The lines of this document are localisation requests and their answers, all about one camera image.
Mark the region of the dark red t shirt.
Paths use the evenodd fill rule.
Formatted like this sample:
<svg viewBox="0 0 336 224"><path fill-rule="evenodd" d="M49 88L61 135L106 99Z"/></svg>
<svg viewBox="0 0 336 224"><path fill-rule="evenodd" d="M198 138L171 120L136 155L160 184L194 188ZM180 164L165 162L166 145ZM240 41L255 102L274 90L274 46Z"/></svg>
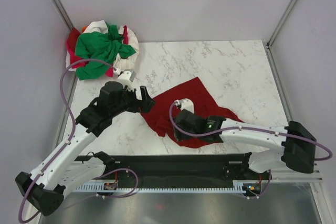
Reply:
<svg viewBox="0 0 336 224"><path fill-rule="evenodd" d="M233 111L217 105L198 77L154 97L155 106L149 113L142 113L141 116L158 136L164 137L167 135L172 141L176 142L173 125L169 119L169 108L175 100L185 98L194 103L194 113L204 119L216 115L241 122L241 119Z"/></svg>

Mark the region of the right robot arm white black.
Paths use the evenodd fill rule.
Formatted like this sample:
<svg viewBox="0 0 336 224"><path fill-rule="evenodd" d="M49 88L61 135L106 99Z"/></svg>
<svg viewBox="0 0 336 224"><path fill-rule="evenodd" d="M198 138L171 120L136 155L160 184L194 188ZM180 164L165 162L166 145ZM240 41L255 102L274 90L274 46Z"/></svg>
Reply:
<svg viewBox="0 0 336 224"><path fill-rule="evenodd" d="M264 127L215 115L204 119L186 109L173 122L175 138L181 143L196 138L207 144L243 143L265 148L244 155L240 172L245 178L284 167L304 174L313 172L317 140L299 122Z"/></svg>

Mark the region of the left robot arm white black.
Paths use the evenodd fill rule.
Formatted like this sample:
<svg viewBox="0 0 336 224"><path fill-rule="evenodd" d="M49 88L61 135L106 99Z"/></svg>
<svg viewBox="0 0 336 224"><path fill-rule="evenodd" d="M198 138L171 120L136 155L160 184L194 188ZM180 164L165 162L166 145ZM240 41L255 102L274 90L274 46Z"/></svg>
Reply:
<svg viewBox="0 0 336 224"><path fill-rule="evenodd" d="M24 198L37 212L49 216L66 196L94 178L111 178L115 173L114 159L103 151L97 152L85 164L66 170L78 155L107 129L114 117L123 112L148 113L155 105L145 86L136 90L117 81L107 82L99 96L75 119L75 128L52 153L29 173L20 172L15 182Z"/></svg>

